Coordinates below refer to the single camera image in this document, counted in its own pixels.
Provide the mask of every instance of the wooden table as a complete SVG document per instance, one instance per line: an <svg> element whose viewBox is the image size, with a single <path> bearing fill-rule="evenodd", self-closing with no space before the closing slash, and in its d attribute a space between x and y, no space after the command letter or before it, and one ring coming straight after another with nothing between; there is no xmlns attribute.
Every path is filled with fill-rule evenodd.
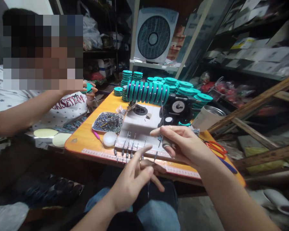
<svg viewBox="0 0 289 231"><path fill-rule="evenodd" d="M126 109L128 103L123 102L121 97L116 97L112 92L101 103L101 105L95 109L87 120L70 136L65 143L65 149L82 159L123 167L124 165L121 162L117 163L117 158L114 155L113 148L104 148L101 142L92 133L92 124L98 115L102 112L116 112L116 109L120 105ZM104 133L99 133L101 139L103 139L103 135ZM208 141L214 141L213 137L208 131L200 133L200 137ZM226 158L226 161L233 166L228 158ZM167 170L164 177L202 186L199 173L192 167L163 160L156 160L155 162ZM238 173L235 176L241 185L245 186L245 181L241 174Z"/></svg>

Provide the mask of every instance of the hand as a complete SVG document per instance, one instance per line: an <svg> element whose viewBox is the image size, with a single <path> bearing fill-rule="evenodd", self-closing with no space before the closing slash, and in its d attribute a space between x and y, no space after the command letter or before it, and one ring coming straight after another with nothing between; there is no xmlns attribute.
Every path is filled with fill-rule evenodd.
<svg viewBox="0 0 289 231"><path fill-rule="evenodd" d="M149 182L150 179L152 179L161 192L164 192L165 188L158 178L154 176L154 169L152 166L141 170L139 161L140 157L151 148L152 145L143 147L134 154L133 158L125 166L113 187L105 196L112 200L112 205L116 212L127 210L135 202L140 190Z"/></svg>
<svg viewBox="0 0 289 231"><path fill-rule="evenodd" d="M183 161L190 166L199 166L202 161L215 158L215 154L185 126L161 126L150 132L151 136L164 135L173 145L166 146L168 154L178 161Z"/></svg>
<svg viewBox="0 0 289 231"><path fill-rule="evenodd" d="M90 93L87 93L86 96L87 96L87 99L90 100L90 101L93 101L94 100L94 97L95 97L95 93L98 91L95 87L96 85L94 83L91 83L92 84L92 91Z"/></svg>

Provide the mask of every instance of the black machine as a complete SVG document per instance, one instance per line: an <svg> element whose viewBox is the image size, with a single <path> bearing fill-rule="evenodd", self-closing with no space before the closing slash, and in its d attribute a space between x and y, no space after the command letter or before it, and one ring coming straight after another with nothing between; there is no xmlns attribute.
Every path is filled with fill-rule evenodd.
<svg viewBox="0 0 289 231"><path fill-rule="evenodd" d="M197 100L190 96L170 94L165 106L160 109L161 122L158 127L162 125L177 126L179 122L190 123L193 117L192 105L196 102Z"/></svg>

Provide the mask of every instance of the blue tool handle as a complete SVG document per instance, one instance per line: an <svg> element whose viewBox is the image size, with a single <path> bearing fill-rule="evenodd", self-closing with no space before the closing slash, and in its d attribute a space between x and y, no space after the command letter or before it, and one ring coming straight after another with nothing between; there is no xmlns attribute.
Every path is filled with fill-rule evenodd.
<svg viewBox="0 0 289 231"><path fill-rule="evenodd" d="M238 171L231 166L231 164L229 164L228 162L226 162L225 160L223 160L222 158L218 157L224 165L226 165L226 167L233 173L233 174L238 174Z"/></svg>
<svg viewBox="0 0 289 231"><path fill-rule="evenodd" d="M87 89L86 91L81 91L81 93L83 94L87 94L90 93L92 91L92 84L91 83L87 83L87 87L85 87L85 89Z"/></svg>

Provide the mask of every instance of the white t-shirt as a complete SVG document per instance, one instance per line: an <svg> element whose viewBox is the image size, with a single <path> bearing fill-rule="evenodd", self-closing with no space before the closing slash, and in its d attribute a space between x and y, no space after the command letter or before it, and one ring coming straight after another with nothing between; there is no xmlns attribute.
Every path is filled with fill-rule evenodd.
<svg viewBox="0 0 289 231"><path fill-rule="evenodd" d="M15 107L43 92L44 90L4 89L3 65L0 65L0 111ZM63 127L65 124L80 119L88 112L86 101L86 95L81 92L64 96L38 123L32 126L33 130L57 126Z"/></svg>

